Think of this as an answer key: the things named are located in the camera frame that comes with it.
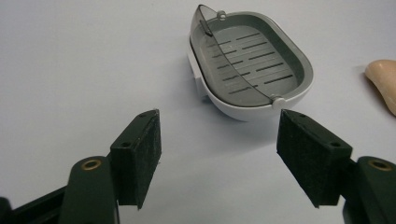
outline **drainage slot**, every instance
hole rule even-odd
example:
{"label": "drainage slot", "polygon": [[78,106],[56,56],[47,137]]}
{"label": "drainage slot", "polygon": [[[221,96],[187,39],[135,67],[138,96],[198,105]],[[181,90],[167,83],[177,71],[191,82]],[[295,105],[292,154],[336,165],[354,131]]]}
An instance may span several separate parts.
{"label": "drainage slot", "polygon": [[222,43],[219,43],[219,45],[228,44],[228,43],[231,43],[231,40],[229,40],[229,41],[224,41],[224,42],[222,42]]}
{"label": "drainage slot", "polygon": [[243,61],[239,61],[239,62],[236,62],[236,63],[231,63],[231,65],[234,65],[234,64],[238,64],[238,63],[242,63]]}
{"label": "drainage slot", "polygon": [[259,35],[259,34],[260,34],[260,33],[256,33],[256,34],[253,34],[253,35],[245,35],[245,36],[236,38],[236,40],[245,39],[245,38],[248,38],[248,37],[251,37],[251,36],[254,36],[254,35]]}
{"label": "drainage slot", "polygon": [[249,60],[258,59],[258,58],[260,58],[260,57],[268,56],[268,55],[271,55],[271,54],[275,54],[275,53],[274,53],[274,52],[264,53],[264,54],[262,54],[262,55],[258,55],[258,56],[255,56],[255,57],[251,57],[251,58],[249,58]]}
{"label": "drainage slot", "polygon": [[236,49],[235,49],[235,50],[228,51],[228,52],[226,52],[226,53],[224,53],[224,54],[229,54],[229,53],[234,53],[234,52],[236,52]]}
{"label": "drainage slot", "polygon": [[227,66],[228,66],[228,64],[223,65],[223,66],[219,66],[218,69],[225,68],[225,67],[227,67]]}
{"label": "drainage slot", "polygon": [[276,63],[276,64],[273,64],[273,65],[266,66],[266,67],[264,67],[264,68],[259,68],[259,69],[256,70],[256,72],[260,72],[260,71],[265,70],[265,69],[268,69],[268,68],[277,67],[277,66],[280,66],[280,65],[282,65],[282,64],[283,64],[283,63]]}
{"label": "drainage slot", "polygon": [[272,79],[272,80],[266,81],[266,82],[264,82],[264,84],[276,82],[276,81],[283,80],[283,79],[286,79],[286,78],[292,77],[292,76],[293,76],[293,75],[288,75],[288,76],[285,76],[285,77],[279,77],[279,78],[276,78],[276,79]]}
{"label": "drainage slot", "polygon": [[228,81],[228,80],[234,79],[234,78],[236,78],[236,77],[238,77],[238,76],[226,77],[226,78],[223,79],[223,81]]}
{"label": "drainage slot", "polygon": [[266,44],[266,43],[267,43],[267,42],[262,42],[262,43],[260,43],[260,44],[255,44],[255,45],[247,46],[247,47],[244,47],[244,48],[242,48],[242,49],[251,49],[251,48],[254,48],[254,47],[257,47],[257,46]]}
{"label": "drainage slot", "polygon": [[244,88],[244,89],[241,89],[241,90],[237,90],[237,91],[230,91],[230,93],[229,93],[229,94],[238,93],[238,92],[240,92],[240,91],[247,91],[247,90],[250,90],[250,89],[251,89],[250,87],[246,87],[246,88]]}

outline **soap dish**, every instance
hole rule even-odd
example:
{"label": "soap dish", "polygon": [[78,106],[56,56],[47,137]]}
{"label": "soap dish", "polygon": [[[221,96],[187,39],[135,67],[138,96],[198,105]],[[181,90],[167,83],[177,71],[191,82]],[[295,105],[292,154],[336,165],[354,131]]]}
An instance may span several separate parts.
{"label": "soap dish", "polygon": [[198,92],[225,114],[265,119],[295,105],[310,89],[312,66],[268,17],[196,9],[189,61]]}

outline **screw hole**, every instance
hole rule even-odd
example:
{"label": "screw hole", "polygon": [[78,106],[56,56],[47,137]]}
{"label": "screw hole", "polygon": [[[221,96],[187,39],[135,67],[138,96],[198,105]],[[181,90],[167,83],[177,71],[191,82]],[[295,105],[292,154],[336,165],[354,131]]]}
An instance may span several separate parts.
{"label": "screw hole", "polygon": [[82,163],[81,168],[86,171],[94,170],[102,164],[99,160],[89,160]]}
{"label": "screw hole", "polygon": [[131,145],[130,142],[123,142],[121,143],[121,147],[129,147]]}
{"label": "screw hole", "polygon": [[340,146],[341,146],[341,144],[336,143],[336,142],[331,142],[330,145],[331,145],[332,147],[340,147]]}
{"label": "screw hole", "polygon": [[391,171],[392,170],[392,167],[384,161],[372,160],[372,161],[369,161],[369,164],[371,166],[373,166],[375,169],[378,169],[381,171]]}

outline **white background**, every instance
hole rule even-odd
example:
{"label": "white background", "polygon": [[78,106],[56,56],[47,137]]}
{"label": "white background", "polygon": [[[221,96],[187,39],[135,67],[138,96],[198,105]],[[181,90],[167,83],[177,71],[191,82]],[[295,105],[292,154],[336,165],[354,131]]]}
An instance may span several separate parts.
{"label": "white background", "polygon": [[121,223],[344,223],[343,199],[314,208],[276,154],[279,117],[228,118],[196,93],[187,59],[198,4],[273,19],[312,63],[293,110],[396,162],[396,118],[365,66],[396,60],[396,2],[2,1],[0,195],[18,207],[105,156],[141,112],[161,111],[163,155],[143,209]]}

